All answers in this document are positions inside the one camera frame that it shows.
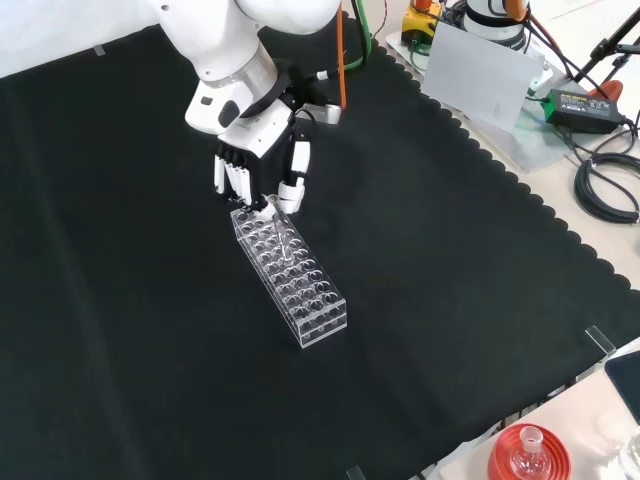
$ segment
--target power adapter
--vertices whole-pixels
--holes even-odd
[[[625,121],[615,102],[583,93],[553,89],[542,108],[547,123],[578,133],[611,133]]]

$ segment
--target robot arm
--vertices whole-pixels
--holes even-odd
[[[285,33],[308,35],[335,16],[340,0],[238,0],[244,13]]]
[[[261,25],[295,34],[320,30],[340,0],[147,0],[176,49],[200,78],[186,114],[220,135],[267,95],[278,72],[258,39]]]
[[[257,34],[261,24],[286,33],[316,32],[335,16],[341,0],[147,1],[200,78],[185,118],[193,128],[218,136],[217,193],[269,217],[261,168],[273,146],[288,141],[280,206],[295,213],[311,154],[308,132],[296,123],[302,102],[289,72],[278,71]]]

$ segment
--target glass bottle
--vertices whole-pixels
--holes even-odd
[[[640,480],[640,428],[620,449],[618,462],[628,480]]]
[[[520,430],[520,445],[511,454],[511,470],[526,480],[545,480],[551,472],[551,460],[542,444],[544,436],[536,427]]]

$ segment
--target black cloth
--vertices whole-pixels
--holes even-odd
[[[263,34],[309,73],[334,38]],[[158,28],[105,51],[0,82],[1,478],[403,480],[595,362],[585,328],[640,335],[628,282],[376,48],[295,219],[349,326],[300,350],[211,193],[192,66]]]

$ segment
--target wire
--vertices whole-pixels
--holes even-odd
[[[530,26],[530,30],[531,33],[533,33],[536,37],[538,37],[538,39],[544,43],[547,47],[549,47],[553,53],[555,53],[558,58],[560,58],[560,60],[562,61],[562,63],[566,66],[567,70],[569,69],[568,65],[571,65],[578,73],[580,73],[581,75],[584,76],[584,78],[586,78],[589,82],[591,82],[593,84],[593,86],[596,87],[596,89],[598,90],[598,92],[600,92],[600,94],[606,98],[609,99],[609,96],[607,95],[607,93],[602,90],[602,88],[600,88],[600,85],[598,85],[595,80],[593,80],[593,78],[591,78],[589,75],[587,75],[586,73],[584,73],[580,67],[578,67],[575,63],[573,63],[571,60],[569,60],[559,49],[556,49],[549,41],[545,40],[544,38],[542,38],[542,35],[540,35],[540,33],[538,33],[538,31],[533,28],[533,26]],[[570,78],[573,79],[573,74],[571,74],[571,71],[568,70],[568,75],[570,76]]]
[[[493,3],[492,3],[492,0],[487,0],[487,5],[488,5],[488,7],[489,7],[489,11],[490,11],[493,15],[495,15],[496,17],[508,17],[508,16],[509,16],[509,15],[507,15],[506,13],[496,12],[496,11],[493,9]]]
[[[411,65],[413,66],[413,68],[415,68],[421,73],[424,73],[426,70],[424,68],[419,67],[416,64],[415,60],[413,59],[413,56],[417,53],[418,55],[422,55],[423,57],[428,57],[430,54],[429,52],[420,52],[418,50],[418,44],[415,41],[412,45],[413,45],[413,48],[409,49],[409,61],[411,62]]]
[[[369,24],[367,22],[367,16],[365,15],[364,7],[362,6],[362,0],[351,0],[351,6],[353,13],[356,16],[356,23],[358,25],[358,34],[360,37],[360,48],[362,50],[362,57],[345,65],[345,71],[352,73],[361,68],[364,68],[367,64],[367,58],[371,54],[371,34],[369,33]],[[338,69],[325,70],[317,72],[309,77],[309,80],[336,80],[340,76]]]
[[[444,14],[442,15],[443,20],[449,25],[453,25],[457,28],[462,29],[464,14],[466,10],[467,10],[466,0],[460,0],[459,2],[456,2],[453,5],[453,7],[445,9]]]
[[[313,115],[313,113],[311,113],[309,110],[307,110],[306,108],[301,108],[300,110],[298,110],[297,113],[306,113],[307,117],[309,117],[309,120],[311,120],[311,125],[313,126],[313,129],[315,130],[318,126],[318,122],[316,120],[316,117]]]
[[[362,18],[362,12],[360,11],[360,6],[362,5],[361,0],[351,0],[351,7],[353,8],[353,13],[356,16],[356,25],[358,26],[358,33],[360,36],[360,49],[362,50],[362,57],[360,60],[353,62],[345,67],[345,70],[360,70],[367,66],[367,57],[369,56],[370,46],[367,41],[369,37],[368,28],[365,32],[364,22]]]
[[[347,86],[344,80],[344,39],[342,32],[342,1],[338,7],[338,72],[340,76],[340,107],[347,108]]]
[[[572,137],[573,132],[560,132],[563,139],[565,140],[565,143],[567,143],[576,158],[581,162],[574,181],[574,193],[576,195],[576,200],[586,212],[600,220],[618,224],[640,223],[640,205],[638,205],[638,201],[631,194],[631,192],[629,192],[629,190],[624,188],[619,183],[614,182],[610,178],[605,177],[600,172],[597,172],[595,170],[595,168],[599,165],[615,165],[625,169],[632,169],[637,173],[640,173],[640,159],[628,155],[628,153],[635,146],[636,139],[638,138],[637,123],[639,120],[640,112],[638,112],[638,116],[636,117],[636,123],[629,119],[625,119],[624,124],[629,128],[605,140],[593,151],[588,150],[576,143]],[[613,140],[627,134],[631,134],[631,141],[629,146],[623,152],[600,153],[600,151]],[[589,153],[590,156],[586,159],[582,158],[580,153],[578,153],[578,149]],[[591,175],[604,180],[605,182],[620,190],[631,201],[635,210],[619,210],[607,205],[593,189],[593,185],[591,183]]]
[[[525,24],[525,27],[527,27],[532,34],[534,33],[534,29],[533,29],[533,25],[531,25],[531,22],[533,22],[533,24],[542,32],[542,34],[545,36],[545,38],[548,40],[549,43],[545,42],[542,38],[540,38],[540,35],[536,34],[536,36],[538,38],[540,38],[542,43],[547,45],[547,47],[549,47],[551,49],[551,51],[558,56],[558,58],[562,62],[562,65],[564,65],[564,71],[567,74],[567,77],[569,77],[570,79],[573,80],[573,74],[571,73],[571,70],[569,69],[569,65],[567,64],[567,61],[564,58],[564,55],[562,53],[562,50],[560,49],[560,46],[555,41],[553,36],[547,31],[546,28],[544,28],[542,26],[542,23],[540,23],[538,21],[538,19],[535,17],[535,15],[530,13],[529,14],[529,23]]]
[[[389,14],[389,2],[387,2],[387,0],[384,0],[384,18],[382,19],[382,25],[380,25],[380,28],[378,30],[376,30],[376,33],[373,34],[373,39],[374,40],[378,36],[380,31],[384,28],[384,26],[387,24],[387,15],[388,14]]]
[[[533,37],[533,33],[531,33],[531,19],[527,18],[525,21],[528,24],[526,25],[526,27],[529,29],[529,39],[527,40],[527,44],[525,45],[524,51],[522,53],[526,55],[527,52],[529,51],[529,45],[531,45],[531,37]]]

